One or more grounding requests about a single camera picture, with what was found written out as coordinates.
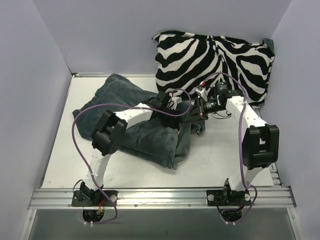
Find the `grey zebra pillowcase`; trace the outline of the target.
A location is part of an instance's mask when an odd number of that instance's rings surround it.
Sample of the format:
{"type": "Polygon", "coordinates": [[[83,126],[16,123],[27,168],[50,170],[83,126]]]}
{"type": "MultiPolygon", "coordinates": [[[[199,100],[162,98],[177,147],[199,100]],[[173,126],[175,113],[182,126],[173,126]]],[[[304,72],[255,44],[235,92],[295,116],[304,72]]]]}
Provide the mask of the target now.
{"type": "MultiPolygon", "coordinates": [[[[124,106],[135,107],[156,93],[143,90],[126,77],[113,73],[95,92],[93,98],[72,115],[77,119],[80,136],[91,140],[91,134],[104,111],[123,111],[124,106]]],[[[180,122],[178,129],[164,126],[160,119],[143,121],[128,128],[119,150],[126,154],[156,163],[164,168],[175,169],[191,150],[192,134],[202,135],[204,121],[180,122]]]]}

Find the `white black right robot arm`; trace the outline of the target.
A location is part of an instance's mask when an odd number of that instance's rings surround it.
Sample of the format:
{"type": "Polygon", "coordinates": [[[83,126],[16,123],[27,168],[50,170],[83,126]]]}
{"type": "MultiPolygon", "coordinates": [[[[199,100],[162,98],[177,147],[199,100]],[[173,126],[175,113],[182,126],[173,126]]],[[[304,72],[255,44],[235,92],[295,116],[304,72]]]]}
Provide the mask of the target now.
{"type": "Polygon", "coordinates": [[[239,168],[226,180],[228,188],[221,193],[222,200],[232,205],[258,173],[278,160],[280,130],[257,115],[241,90],[229,89],[224,82],[214,86],[213,95],[207,93],[204,82],[195,92],[197,97],[188,115],[192,122],[207,120],[209,114],[219,111],[228,111],[238,122],[239,168]]]}

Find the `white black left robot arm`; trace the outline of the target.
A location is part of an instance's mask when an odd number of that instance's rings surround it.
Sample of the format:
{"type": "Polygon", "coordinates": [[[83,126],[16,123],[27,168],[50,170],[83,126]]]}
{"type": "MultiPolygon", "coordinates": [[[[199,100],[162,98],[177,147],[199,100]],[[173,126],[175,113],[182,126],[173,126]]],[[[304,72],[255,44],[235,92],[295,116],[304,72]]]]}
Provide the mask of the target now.
{"type": "Polygon", "coordinates": [[[178,105],[182,98],[173,93],[159,92],[155,97],[146,99],[135,106],[115,103],[124,107],[122,111],[105,110],[91,133],[93,147],[90,162],[85,160],[88,173],[80,184],[79,191],[83,200],[90,206],[97,205],[102,196],[104,175],[108,162],[125,141],[126,130],[139,123],[151,119],[164,118],[166,124],[174,123],[183,114],[178,113],[178,105]]]}

